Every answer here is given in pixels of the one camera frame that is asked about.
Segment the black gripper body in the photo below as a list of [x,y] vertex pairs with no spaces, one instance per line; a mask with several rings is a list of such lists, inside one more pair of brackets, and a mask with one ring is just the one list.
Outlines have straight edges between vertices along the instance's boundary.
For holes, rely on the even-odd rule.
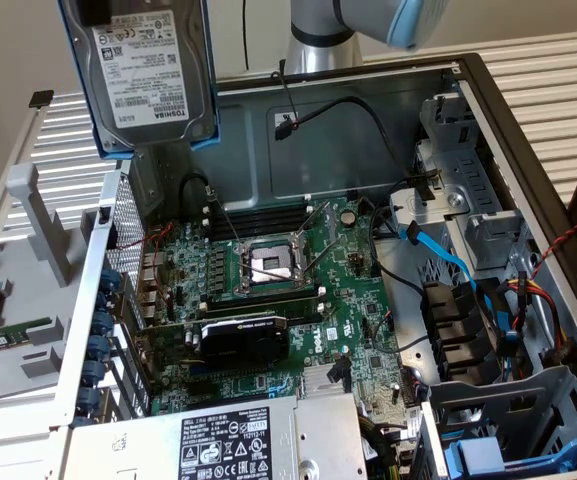
[[111,22],[110,0],[76,0],[75,4],[83,26],[100,26]]

